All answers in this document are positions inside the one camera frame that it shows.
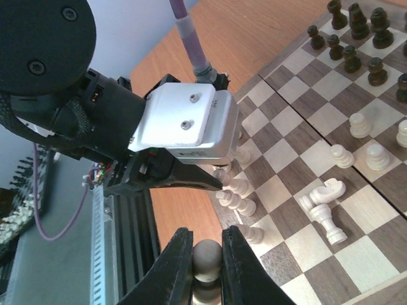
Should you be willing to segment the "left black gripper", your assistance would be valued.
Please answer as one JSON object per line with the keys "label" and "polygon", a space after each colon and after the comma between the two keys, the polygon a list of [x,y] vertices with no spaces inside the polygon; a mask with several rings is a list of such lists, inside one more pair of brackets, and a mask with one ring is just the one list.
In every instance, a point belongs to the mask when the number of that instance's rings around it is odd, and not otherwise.
{"label": "left black gripper", "polygon": [[114,161],[106,176],[105,196],[128,195],[157,187],[221,190],[222,183],[196,165],[185,165],[166,149],[151,148]]}

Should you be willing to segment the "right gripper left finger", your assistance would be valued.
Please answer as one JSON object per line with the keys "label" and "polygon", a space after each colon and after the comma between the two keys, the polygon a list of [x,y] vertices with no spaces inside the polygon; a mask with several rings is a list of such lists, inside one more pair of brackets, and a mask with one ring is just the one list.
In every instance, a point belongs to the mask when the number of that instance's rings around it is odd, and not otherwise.
{"label": "right gripper left finger", "polygon": [[145,277],[119,302],[122,305],[191,304],[193,233],[177,229]]}

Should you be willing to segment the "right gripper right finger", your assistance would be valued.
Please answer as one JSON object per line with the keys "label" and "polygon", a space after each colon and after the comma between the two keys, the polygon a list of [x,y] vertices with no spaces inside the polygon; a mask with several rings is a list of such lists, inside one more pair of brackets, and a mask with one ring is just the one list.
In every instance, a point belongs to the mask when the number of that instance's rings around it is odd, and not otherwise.
{"label": "right gripper right finger", "polygon": [[261,265],[240,229],[222,232],[222,304],[294,304]]}

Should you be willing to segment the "white pawn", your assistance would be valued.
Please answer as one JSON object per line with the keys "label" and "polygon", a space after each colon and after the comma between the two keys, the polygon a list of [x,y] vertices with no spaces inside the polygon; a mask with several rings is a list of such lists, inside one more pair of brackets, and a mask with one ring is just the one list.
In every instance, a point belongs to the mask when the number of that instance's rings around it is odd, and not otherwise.
{"label": "white pawn", "polygon": [[193,248],[193,303],[219,304],[222,248],[214,240],[198,242]]}

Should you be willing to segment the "wooden folding chess board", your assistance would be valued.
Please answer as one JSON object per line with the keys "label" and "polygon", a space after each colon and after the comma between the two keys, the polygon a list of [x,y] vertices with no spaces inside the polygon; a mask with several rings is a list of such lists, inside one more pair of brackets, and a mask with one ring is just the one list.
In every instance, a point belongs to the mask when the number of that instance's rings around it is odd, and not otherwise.
{"label": "wooden folding chess board", "polygon": [[[393,107],[350,116],[326,103],[296,105],[299,81],[284,62],[307,41],[302,34],[236,95],[241,146],[231,174],[249,181],[253,216],[214,202],[223,227],[240,223],[264,231],[253,245],[263,268],[296,304],[406,303],[406,149],[396,140],[406,114]],[[387,80],[382,61],[369,62],[368,81]],[[330,178],[346,185],[328,203],[347,239],[331,245],[299,198]]]}

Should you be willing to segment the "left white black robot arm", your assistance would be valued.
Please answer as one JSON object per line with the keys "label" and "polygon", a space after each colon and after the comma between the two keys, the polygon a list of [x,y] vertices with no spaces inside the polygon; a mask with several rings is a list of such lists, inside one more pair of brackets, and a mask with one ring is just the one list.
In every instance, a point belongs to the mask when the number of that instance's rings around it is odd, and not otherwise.
{"label": "left white black robot arm", "polygon": [[1,124],[74,159],[109,168],[112,193],[221,183],[164,148],[128,145],[146,108],[126,78],[90,68],[95,20],[86,1],[1,2]]}

